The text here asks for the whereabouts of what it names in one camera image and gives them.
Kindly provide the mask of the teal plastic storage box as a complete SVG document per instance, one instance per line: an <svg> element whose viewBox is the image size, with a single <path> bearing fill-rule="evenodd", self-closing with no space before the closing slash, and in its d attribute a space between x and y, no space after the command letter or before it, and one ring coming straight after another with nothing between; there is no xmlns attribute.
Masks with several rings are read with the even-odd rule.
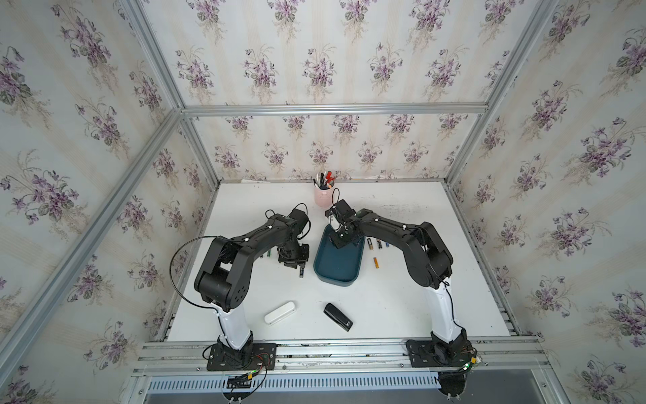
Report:
<svg viewBox="0 0 646 404"><path fill-rule="evenodd" d="M351 242L343 248L332 243L333 230L326 225L321 236L313 268L319 280L341 287L350 286L359 276L365 239Z"/></svg>

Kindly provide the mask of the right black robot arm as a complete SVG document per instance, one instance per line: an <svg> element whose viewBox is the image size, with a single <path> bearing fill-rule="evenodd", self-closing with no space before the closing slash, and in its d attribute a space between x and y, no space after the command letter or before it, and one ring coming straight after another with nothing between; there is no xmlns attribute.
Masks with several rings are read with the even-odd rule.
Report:
<svg viewBox="0 0 646 404"><path fill-rule="evenodd" d="M326 210L325 216L333 228L331 241L337 248L372 237L400 249L407 273L427 290L433 353L440 362L447 363L469 350L466 328L455 318L450 282L454 258L434 225L396 222L371 210L347 208L343 202Z"/></svg>

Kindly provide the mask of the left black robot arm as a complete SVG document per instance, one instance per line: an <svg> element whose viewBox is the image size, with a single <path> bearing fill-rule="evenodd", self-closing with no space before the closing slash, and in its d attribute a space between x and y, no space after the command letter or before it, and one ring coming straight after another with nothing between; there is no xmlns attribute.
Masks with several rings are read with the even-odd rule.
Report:
<svg viewBox="0 0 646 404"><path fill-rule="evenodd" d="M310 227L307 213L295 207L289 215L271 215L265 224L246 234L217 236L211 242L193 288L216 310L228 348L241 351L253 340L242 303L250 291L255 262L275 248L280 264L303 270L310 247L301 242L301 233Z"/></svg>

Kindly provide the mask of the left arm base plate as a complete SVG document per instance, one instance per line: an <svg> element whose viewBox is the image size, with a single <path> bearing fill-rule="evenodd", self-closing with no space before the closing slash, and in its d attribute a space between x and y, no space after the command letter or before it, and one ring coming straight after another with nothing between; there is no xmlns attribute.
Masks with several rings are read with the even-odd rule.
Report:
<svg viewBox="0 0 646 404"><path fill-rule="evenodd" d="M276 343L247 343L234 350L223 342L210 346L206 356L208 371L273 370L276 362Z"/></svg>

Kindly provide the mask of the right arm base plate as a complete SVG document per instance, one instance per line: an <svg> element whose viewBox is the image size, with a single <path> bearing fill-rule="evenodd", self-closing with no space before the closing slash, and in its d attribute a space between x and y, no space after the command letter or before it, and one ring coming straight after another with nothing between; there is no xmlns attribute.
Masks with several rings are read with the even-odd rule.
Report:
<svg viewBox="0 0 646 404"><path fill-rule="evenodd" d="M467 371L477 362L478 352L464 336L447 343L432 335L430 340L408 339L405 348L413 368L446 367Z"/></svg>

